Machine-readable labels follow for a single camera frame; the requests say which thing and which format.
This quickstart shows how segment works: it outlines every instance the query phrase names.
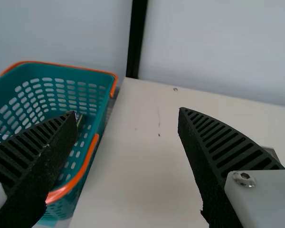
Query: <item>perforated basket wall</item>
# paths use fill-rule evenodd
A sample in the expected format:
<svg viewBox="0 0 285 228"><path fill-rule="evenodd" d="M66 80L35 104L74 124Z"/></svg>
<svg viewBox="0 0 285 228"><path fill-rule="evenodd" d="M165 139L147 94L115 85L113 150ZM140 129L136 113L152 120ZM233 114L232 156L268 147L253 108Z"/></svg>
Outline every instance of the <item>perforated basket wall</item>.
<svg viewBox="0 0 285 228"><path fill-rule="evenodd" d="M85 124L53 189L63 186L81 168L94 134L103 133L113 83L114 75L109 73L42 63L20 64L0 77L0 142L66 111L82 113ZM50 204L43 219L70 217L85 179L86 175L66 196Z"/></svg>

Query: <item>white tabletop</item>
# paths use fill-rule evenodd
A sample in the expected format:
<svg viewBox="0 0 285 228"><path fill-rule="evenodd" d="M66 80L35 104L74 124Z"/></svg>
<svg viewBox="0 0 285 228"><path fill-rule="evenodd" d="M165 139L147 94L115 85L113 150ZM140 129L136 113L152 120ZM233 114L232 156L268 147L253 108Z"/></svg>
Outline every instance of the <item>white tabletop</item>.
<svg viewBox="0 0 285 228"><path fill-rule="evenodd" d="M217 118L285 166L285 107L126 78L71 228L208 228L177 133L187 107Z"/></svg>

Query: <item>black pole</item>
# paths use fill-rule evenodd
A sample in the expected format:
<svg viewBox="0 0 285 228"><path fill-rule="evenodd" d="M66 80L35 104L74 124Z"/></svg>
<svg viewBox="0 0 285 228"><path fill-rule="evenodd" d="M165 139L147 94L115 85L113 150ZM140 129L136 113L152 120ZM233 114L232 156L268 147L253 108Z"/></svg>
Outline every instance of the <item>black pole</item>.
<svg viewBox="0 0 285 228"><path fill-rule="evenodd" d="M133 0L126 77L138 78L148 0Z"/></svg>

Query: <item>white wall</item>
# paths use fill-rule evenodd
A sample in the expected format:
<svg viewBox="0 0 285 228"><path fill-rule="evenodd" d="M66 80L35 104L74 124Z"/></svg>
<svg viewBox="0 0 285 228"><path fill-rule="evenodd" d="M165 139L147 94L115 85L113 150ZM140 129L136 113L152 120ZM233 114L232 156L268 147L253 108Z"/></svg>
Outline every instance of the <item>white wall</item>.
<svg viewBox="0 0 285 228"><path fill-rule="evenodd" d="M132 0L0 0L0 72L20 60L125 76Z"/></svg>
<svg viewBox="0 0 285 228"><path fill-rule="evenodd" d="M149 0L139 77L285 105L285 0Z"/></svg>

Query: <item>metal screw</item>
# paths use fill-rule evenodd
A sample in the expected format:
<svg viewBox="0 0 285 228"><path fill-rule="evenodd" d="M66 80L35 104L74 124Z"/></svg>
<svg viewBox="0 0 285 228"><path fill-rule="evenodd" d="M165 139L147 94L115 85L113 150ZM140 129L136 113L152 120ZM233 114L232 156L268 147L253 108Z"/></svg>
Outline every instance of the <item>metal screw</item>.
<svg viewBox="0 0 285 228"><path fill-rule="evenodd" d="M246 172L235 172L233 174L233 179L238 185L246 188L253 188L256 185L256 179Z"/></svg>

